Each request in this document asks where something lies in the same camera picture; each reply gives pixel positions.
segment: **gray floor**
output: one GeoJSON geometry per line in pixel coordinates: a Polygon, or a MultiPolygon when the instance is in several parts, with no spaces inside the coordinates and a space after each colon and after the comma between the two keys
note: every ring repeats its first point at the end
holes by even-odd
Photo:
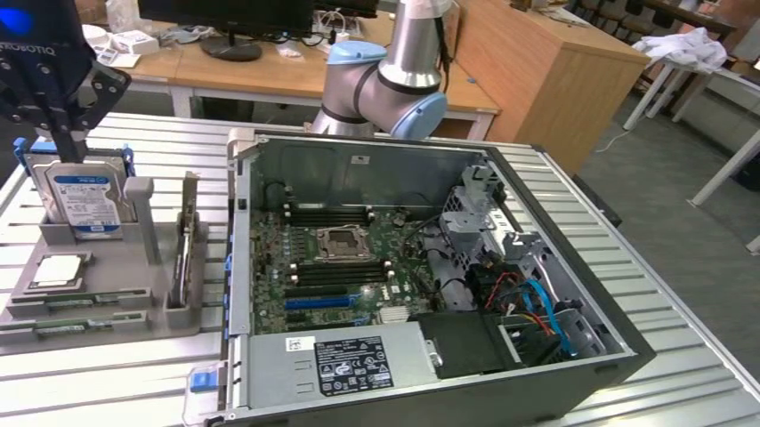
{"type": "MultiPolygon", "coordinates": [[[[637,101],[628,98],[597,149],[623,132],[637,101]]],[[[687,203],[726,160],[698,134],[659,116],[593,153],[580,175],[621,216],[627,239],[760,378],[760,256],[744,250],[760,235],[760,193],[730,181],[702,209],[687,203]]]]}

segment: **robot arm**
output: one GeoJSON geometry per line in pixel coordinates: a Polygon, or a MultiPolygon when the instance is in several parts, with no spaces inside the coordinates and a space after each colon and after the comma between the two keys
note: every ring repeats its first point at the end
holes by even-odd
{"type": "Polygon", "coordinates": [[[6,0],[0,7],[0,114],[31,123],[56,143],[60,160],[81,163],[85,137],[131,83],[103,66],[82,34],[74,0],[6,0]],[[91,78],[97,101],[79,102],[91,78]]]}
{"type": "Polygon", "coordinates": [[[450,5],[450,0],[400,1],[389,52],[366,42],[333,46],[313,133],[372,136],[377,126],[394,138],[430,135],[446,111],[436,62],[440,18],[450,5]]]}

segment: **white cloth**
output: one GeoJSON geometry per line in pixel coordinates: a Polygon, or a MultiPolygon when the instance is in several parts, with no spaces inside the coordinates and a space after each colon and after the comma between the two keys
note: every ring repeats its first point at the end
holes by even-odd
{"type": "Polygon", "coordinates": [[[652,58],[648,67],[666,59],[708,74],[722,67],[727,58],[723,45],[708,37],[704,28],[672,36],[641,37],[633,48],[652,58]]]}

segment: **monitor stand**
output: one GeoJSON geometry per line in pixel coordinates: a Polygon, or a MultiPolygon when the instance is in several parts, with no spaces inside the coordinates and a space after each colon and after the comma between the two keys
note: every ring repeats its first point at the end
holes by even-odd
{"type": "Polygon", "coordinates": [[[201,49],[214,58],[235,62],[258,60],[262,56],[262,47],[251,40],[237,39],[233,31],[226,37],[213,36],[202,40],[201,49]]]}

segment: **motherboard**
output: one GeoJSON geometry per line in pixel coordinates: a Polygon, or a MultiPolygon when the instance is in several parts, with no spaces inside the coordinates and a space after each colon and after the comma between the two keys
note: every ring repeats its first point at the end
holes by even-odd
{"type": "Polygon", "coordinates": [[[420,288],[434,283],[420,223],[400,207],[254,211],[255,334],[406,321],[432,311],[436,291],[420,288]]]}

